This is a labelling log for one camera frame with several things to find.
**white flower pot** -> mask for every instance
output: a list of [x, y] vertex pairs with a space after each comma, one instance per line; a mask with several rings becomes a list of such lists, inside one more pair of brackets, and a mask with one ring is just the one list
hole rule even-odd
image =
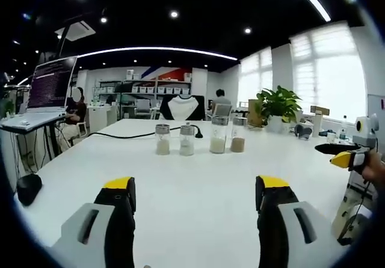
[[282, 132], [282, 117], [281, 116], [270, 116], [266, 130], [272, 133]]

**person's hand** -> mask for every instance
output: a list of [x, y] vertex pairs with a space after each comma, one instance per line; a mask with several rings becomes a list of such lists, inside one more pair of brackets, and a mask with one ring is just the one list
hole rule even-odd
[[362, 171], [362, 177], [376, 186], [385, 187], [385, 166], [375, 150], [369, 152], [369, 162]]

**window blind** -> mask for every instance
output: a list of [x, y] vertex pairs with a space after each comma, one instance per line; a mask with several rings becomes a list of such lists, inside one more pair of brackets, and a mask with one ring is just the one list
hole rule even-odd
[[330, 109], [329, 118], [354, 123], [366, 115], [361, 60], [349, 27], [337, 23], [291, 38], [294, 91], [304, 113], [310, 106]]
[[247, 107], [262, 89], [273, 88], [273, 59], [268, 47], [241, 60], [238, 82], [238, 105]]

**computer monitor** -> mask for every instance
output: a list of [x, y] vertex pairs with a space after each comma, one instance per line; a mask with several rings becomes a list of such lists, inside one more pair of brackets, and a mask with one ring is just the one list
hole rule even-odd
[[67, 91], [77, 57], [38, 65], [29, 91], [28, 110], [57, 110], [66, 107]]

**desk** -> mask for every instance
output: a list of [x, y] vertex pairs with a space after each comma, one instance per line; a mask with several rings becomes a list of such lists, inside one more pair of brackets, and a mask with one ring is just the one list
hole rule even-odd
[[[124, 119], [101, 132], [132, 136], [154, 131], [157, 123], [177, 127], [184, 122]], [[332, 222], [349, 173], [314, 149], [324, 138], [303, 141], [248, 131], [245, 153], [210, 154], [210, 122], [191, 123], [204, 135], [196, 139], [191, 157], [178, 154], [178, 130], [171, 131], [168, 156], [154, 153], [153, 136], [121, 140], [93, 135], [83, 140], [39, 171], [43, 188], [31, 206], [23, 208], [16, 200], [26, 222], [43, 245], [52, 246], [61, 224], [83, 203], [92, 203], [107, 181], [133, 176], [136, 267], [257, 267], [254, 187], [260, 174], [285, 179], [298, 199]]]
[[88, 106], [87, 114], [90, 125], [90, 133], [100, 130], [116, 123], [117, 106]]

